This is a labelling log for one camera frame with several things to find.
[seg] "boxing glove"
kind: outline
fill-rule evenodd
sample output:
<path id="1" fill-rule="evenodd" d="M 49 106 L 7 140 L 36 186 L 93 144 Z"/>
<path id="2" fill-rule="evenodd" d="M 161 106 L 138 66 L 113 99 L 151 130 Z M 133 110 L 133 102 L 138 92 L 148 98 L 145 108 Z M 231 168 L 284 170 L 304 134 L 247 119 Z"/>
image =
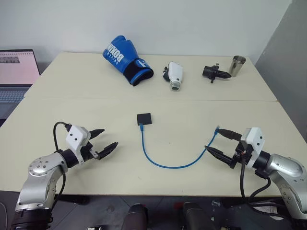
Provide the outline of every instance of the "boxing glove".
<path id="1" fill-rule="evenodd" d="M 143 59 L 139 58 L 130 40 L 117 36 L 102 53 L 118 71 L 124 74 L 128 82 L 136 86 L 140 81 L 151 78 L 154 71 Z"/>

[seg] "stainless steel cup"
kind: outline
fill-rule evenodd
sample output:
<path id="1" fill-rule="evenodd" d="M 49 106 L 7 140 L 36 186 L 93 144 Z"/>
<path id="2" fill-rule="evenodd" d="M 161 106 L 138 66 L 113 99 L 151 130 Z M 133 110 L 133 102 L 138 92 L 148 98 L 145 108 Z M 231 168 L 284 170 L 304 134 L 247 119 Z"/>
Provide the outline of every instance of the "stainless steel cup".
<path id="1" fill-rule="evenodd" d="M 243 56 L 239 56 L 239 55 L 234 56 L 231 62 L 230 69 L 229 69 L 229 73 L 232 77 L 235 77 L 238 74 L 239 70 L 241 69 L 245 61 L 246 61 L 246 58 Z"/>

